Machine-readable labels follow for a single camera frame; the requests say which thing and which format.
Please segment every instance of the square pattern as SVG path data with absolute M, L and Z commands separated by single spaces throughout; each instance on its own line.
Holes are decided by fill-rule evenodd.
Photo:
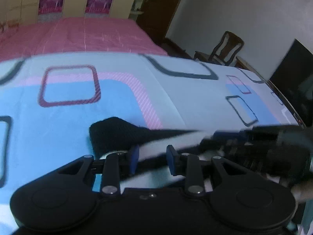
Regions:
M 284 105 L 283 102 L 281 101 L 281 99 L 279 99 L 278 96 L 274 92 L 272 92 L 271 94 L 279 102 L 280 105 Z
M 254 83 L 256 83 L 256 84 L 265 84 L 264 80 L 260 79 L 255 73 L 253 73 L 253 72 L 251 72 L 251 71 L 247 71 L 247 70 L 242 70 L 242 69 L 239 69 L 239 68 L 237 68 L 237 69 L 238 69 L 239 71 L 241 71 L 244 75 L 246 75 L 246 77 L 247 77 L 248 79 L 250 79 L 252 82 L 254 82 Z M 244 71 L 246 71 L 247 73 L 250 73 L 250 75 L 251 75 L 252 77 L 254 77 L 254 78 L 257 78 L 257 80 L 254 80 L 254 79 L 250 78 L 250 77 L 248 76 L 248 74 L 245 73 Z
M 7 149 L 11 134 L 12 118 L 9 116 L 0 117 L 0 188 L 6 180 L 6 159 Z
M 244 95 L 251 94 L 251 91 L 247 88 L 247 86 L 236 76 L 226 75 L 229 80 L 239 89 L 241 93 Z
M 246 127 L 249 127 L 259 121 L 252 109 L 240 96 L 227 96 L 226 100 L 233 107 Z
M 60 72 L 61 70 L 75 70 L 75 69 L 88 69 L 90 70 L 93 82 L 94 82 L 94 95 L 88 99 L 74 99 L 74 100 L 59 100 L 59 101 L 48 101 L 45 99 L 45 93 L 47 91 L 47 82 L 49 80 L 49 74 L 51 72 Z M 101 99 L 101 90 L 99 79 L 97 75 L 96 68 L 92 65 L 72 65 L 72 66 L 59 66 L 59 67 L 49 67 L 43 76 L 42 85 L 39 92 L 39 105 L 42 107 L 55 107 L 55 106 L 67 106 L 67 105 L 77 105 L 77 104 L 90 104 L 97 102 Z
M 182 77 L 182 78 L 190 78 L 190 79 L 203 79 L 203 80 L 218 80 L 219 77 L 217 74 L 211 70 L 207 65 L 205 65 L 202 62 L 199 62 L 198 64 L 202 65 L 207 71 L 210 72 L 210 74 L 194 74 L 194 73 L 185 73 L 185 72 L 178 72 L 178 71 L 172 71 L 165 67 L 163 67 L 156 59 L 154 59 L 151 56 L 147 56 L 144 54 L 140 54 L 141 56 L 145 57 L 157 70 L 159 70 L 161 73 L 164 73 L 168 76 L 172 77 Z

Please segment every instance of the television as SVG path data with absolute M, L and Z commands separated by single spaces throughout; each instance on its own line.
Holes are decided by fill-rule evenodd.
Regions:
M 271 83 L 285 96 L 304 124 L 313 123 L 313 54 L 295 40 Z

